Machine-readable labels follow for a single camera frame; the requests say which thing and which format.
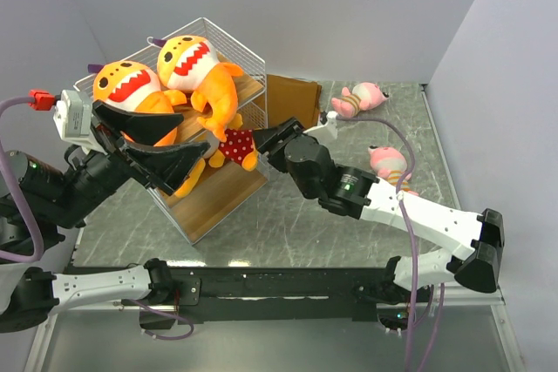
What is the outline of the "yellow plush red dress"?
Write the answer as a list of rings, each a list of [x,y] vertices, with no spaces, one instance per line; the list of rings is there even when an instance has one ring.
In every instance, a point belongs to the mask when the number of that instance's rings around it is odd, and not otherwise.
[[[243,119],[237,113],[225,130],[226,140],[220,141],[212,132],[207,132],[209,150],[204,158],[212,168],[220,168],[230,161],[247,172],[252,172],[258,164],[258,152],[255,148],[253,131],[243,128]]]

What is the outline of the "yellow plush polka-dot dress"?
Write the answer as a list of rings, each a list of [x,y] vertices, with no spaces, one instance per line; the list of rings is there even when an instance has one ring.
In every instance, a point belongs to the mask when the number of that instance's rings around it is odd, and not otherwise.
[[[184,183],[174,192],[174,196],[178,199],[182,199],[188,196],[194,187],[199,182],[201,175],[203,174],[206,167],[206,160],[200,159],[192,171],[189,173],[187,179]]]

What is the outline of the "orange shark plush small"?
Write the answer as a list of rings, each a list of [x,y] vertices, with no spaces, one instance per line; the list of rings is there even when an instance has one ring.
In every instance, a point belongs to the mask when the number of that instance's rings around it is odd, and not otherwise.
[[[198,117],[197,121],[224,142],[238,109],[234,79],[244,74],[241,66],[222,62],[215,47],[201,36],[149,37],[148,43],[160,49],[157,58],[160,82],[170,90],[189,91],[191,106],[197,112],[209,106],[211,116]]]

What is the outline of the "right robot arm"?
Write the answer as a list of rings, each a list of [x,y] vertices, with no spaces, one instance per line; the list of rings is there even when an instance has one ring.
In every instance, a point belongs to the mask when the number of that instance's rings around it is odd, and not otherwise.
[[[334,162],[326,142],[337,138],[341,116],[325,112],[318,125],[303,129],[290,118],[253,133],[255,149],[294,180],[307,200],[339,216],[404,230],[438,246],[427,254],[393,257],[373,295],[388,304],[401,302],[421,287],[455,281],[469,290],[497,291],[505,245],[501,213],[464,212],[432,202],[377,175]]]

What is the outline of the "large orange shark plush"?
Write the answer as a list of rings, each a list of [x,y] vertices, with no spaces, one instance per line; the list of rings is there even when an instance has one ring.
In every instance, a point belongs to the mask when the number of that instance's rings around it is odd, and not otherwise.
[[[165,90],[159,76],[147,65],[132,60],[109,64],[88,64],[95,74],[93,100],[103,101],[127,112],[174,113],[174,107],[187,104],[187,94]]]

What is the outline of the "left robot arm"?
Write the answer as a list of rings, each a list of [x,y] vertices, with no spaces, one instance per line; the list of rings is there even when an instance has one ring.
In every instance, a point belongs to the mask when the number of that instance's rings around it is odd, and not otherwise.
[[[123,301],[147,310],[177,303],[180,288],[164,260],[115,271],[63,274],[41,261],[126,182],[176,193],[205,143],[160,145],[177,114],[120,111],[95,102],[85,114],[91,150],[58,170],[26,152],[1,153],[1,329],[34,328],[71,308]]]

